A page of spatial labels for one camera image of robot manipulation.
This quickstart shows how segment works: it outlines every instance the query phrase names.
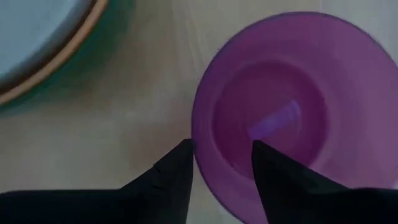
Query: plate rim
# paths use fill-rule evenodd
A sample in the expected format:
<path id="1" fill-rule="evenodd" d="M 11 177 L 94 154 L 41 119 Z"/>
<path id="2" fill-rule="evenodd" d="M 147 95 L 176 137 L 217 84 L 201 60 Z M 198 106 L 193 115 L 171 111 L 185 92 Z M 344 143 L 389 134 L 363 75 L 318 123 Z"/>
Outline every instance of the plate rim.
<path id="1" fill-rule="evenodd" d="M 83 18 L 83 23 L 77 29 L 76 33 L 63 46 L 54 57 L 52 57 L 42 68 L 28 78 L 12 87 L 4 93 L 0 93 L 0 105 L 4 105 L 19 96 L 30 91 L 48 78 L 54 71 L 60 68 L 79 48 L 83 41 L 89 36 L 97 21 L 100 19 L 102 13 L 106 9 L 109 0 L 94 0 L 93 6 L 89 13 Z"/>

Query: bowl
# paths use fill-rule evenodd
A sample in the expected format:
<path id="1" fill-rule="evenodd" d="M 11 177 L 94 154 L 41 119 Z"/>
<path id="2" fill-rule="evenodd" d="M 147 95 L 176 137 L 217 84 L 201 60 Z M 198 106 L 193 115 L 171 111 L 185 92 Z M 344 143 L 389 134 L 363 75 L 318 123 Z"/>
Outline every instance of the bowl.
<path id="1" fill-rule="evenodd" d="M 255 139 L 347 187 L 391 188 L 397 96 L 394 61 L 358 27 L 317 12 L 272 16 L 208 66 L 193 106 L 195 157 L 213 195 L 244 223 L 266 223 Z"/>
<path id="2" fill-rule="evenodd" d="M 9 21 L 0 37 L 0 105 L 20 97 L 57 71 L 89 36 L 108 0 L 23 0 L 2 3 Z"/>

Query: purple cup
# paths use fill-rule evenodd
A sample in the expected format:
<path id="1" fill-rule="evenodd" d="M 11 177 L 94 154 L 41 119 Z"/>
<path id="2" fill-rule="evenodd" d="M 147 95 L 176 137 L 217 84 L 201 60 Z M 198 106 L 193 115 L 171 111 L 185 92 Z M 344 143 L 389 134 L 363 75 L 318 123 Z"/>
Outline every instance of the purple cup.
<path id="1" fill-rule="evenodd" d="M 347 187 L 398 178 L 398 69 L 370 35 L 317 12 L 273 16 L 217 53 L 192 115 L 196 159 L 218 201 L 267 223 L 251 166 L 260 139 Z"/>

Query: beige tabletop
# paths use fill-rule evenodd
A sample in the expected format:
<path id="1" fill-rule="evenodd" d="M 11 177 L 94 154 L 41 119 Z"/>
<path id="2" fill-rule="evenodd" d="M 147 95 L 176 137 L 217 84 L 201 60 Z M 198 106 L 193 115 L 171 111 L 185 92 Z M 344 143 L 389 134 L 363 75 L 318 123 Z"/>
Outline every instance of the beige tabletop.
<path id="1" fill-rule="evenodd" d="M 0 114 L 0 192 L 122 187 L 190 137 L 200 78 L 233 34 L 280 12 L 319 10 L 359 25 L 398 59 L 396 0 L 136 0 L 109 59 L 88 71 L 95 80 Z M 187 223 L 239 223 L 196 166 Z"/>

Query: white plate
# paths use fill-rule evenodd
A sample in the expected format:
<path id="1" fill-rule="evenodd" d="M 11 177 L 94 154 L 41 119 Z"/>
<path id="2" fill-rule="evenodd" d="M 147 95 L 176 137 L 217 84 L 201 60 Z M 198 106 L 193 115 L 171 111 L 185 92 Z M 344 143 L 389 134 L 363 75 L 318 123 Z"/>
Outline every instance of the white plate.
<path id="1" fill-rule="evenodd" d="M 89 0 L 0 0 L 0 86 L 38 66 L 90 9 Z"/>

